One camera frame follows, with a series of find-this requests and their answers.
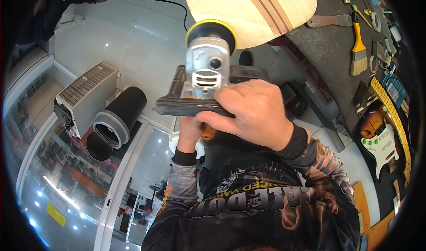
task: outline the power cord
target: power cord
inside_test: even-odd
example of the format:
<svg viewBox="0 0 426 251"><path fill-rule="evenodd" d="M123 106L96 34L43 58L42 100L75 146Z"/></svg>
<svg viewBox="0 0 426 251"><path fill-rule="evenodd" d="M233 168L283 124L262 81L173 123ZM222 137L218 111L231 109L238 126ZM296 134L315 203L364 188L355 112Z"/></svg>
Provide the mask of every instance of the power cord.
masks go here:
<svg viewBox="0 0 426 251"><path fill-rule="evenodd" d="M184 28L188 32L188 29L186 28L186 17L188 16L188 10L186 9L185 6L183 6L182 4L173 2L173 1L168 1L168 0L156 0L156 1L163 1L163 2L168 2L168 3L173 3L173 4L179 5L180 7L184 8L185 9Z"/></svg>

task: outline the guitar body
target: guitar body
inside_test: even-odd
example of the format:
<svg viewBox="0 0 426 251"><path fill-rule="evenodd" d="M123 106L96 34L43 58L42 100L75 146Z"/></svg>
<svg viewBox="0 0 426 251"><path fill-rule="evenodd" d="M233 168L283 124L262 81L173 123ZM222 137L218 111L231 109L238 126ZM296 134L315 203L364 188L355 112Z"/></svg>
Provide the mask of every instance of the guitar body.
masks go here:
<svg viewBox="0 0 426 251"><path fill-rule="evenodd" d="M376 110L369 112L366 118L367 120L361 126L361 145L375 158L375 177L380 180L381 168L388 164L392 173L395 161L402 154L400 145L397 143L399 137L393 121L382 104Z"/></svg>
<svg viewBox="0 0 426 251"><path fill-rule="evenodd" d="M186 0L195 22L216 19L237 35L237 49L264 44L303 25L317 0Z"/></svg>

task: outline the black wristband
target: black wristband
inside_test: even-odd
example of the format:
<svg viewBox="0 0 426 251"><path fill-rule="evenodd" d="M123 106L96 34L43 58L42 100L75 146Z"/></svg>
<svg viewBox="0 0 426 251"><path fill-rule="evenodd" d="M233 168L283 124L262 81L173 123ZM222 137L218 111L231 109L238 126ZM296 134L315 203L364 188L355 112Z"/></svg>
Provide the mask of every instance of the black wristband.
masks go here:
<svg viewBox="0 0 426 251"><path fill-rule="evenodd" d="M290 142L283 150L277 152L286 160L294 160L300 157L308 146L308 133L306 133L306 130L295 124L293 125L294 130Z"/></svg>
<svg viewBox="0 0 426 251"><path fill-rule="evenodd" d="M193 153L183 153L176 148L175 156L172 160L174 163L182 166L194 166L197 164L197 151Z"/></svg>

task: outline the black workbench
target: black workbench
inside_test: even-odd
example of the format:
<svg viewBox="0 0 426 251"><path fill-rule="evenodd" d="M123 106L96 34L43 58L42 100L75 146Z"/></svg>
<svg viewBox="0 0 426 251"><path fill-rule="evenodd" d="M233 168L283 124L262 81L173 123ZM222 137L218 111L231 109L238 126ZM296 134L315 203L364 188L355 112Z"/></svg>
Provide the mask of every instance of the black workbench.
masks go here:
<svg viewBox="0 0 426 251"><path fill-rule="evenodd" d="M318 0L315 14L350 15L352 13L351 4L356 4L362 13L364 9L369 9L365 7L363 0L351 0L349 4L343 3L343 0ZM367 48L367 62L369 62L373 41L379 41L383 34L371 29L359 16L358 21L361 28L361 39ZM351 51L355 44L353 26L331 25L309 28L303 25L290 31L286 36L300 49L324 79L342 113L349 133L354 136L359 116L355 112L357 108L354 106L352 98L360 81L370 84L372 73L367 69L358 76L350 74ZM375 77L380 80L382 76L383 70L380 68Z"/></svg>

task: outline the electric guitar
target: electric guitar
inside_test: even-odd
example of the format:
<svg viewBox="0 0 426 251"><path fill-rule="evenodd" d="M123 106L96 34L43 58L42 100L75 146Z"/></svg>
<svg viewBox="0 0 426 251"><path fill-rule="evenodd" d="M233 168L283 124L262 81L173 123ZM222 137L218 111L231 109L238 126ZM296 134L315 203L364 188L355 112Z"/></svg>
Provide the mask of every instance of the electric guitar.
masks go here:
<svg viewBox="0 0 426 251"><path fill-rule="evenodd" d="M375 177L380 180L381 168L389 165L392 173L395 161L402 154L396 128L386 107L381 104L376 110L370 111L361 126L361 144L376 159Z"/></svg>

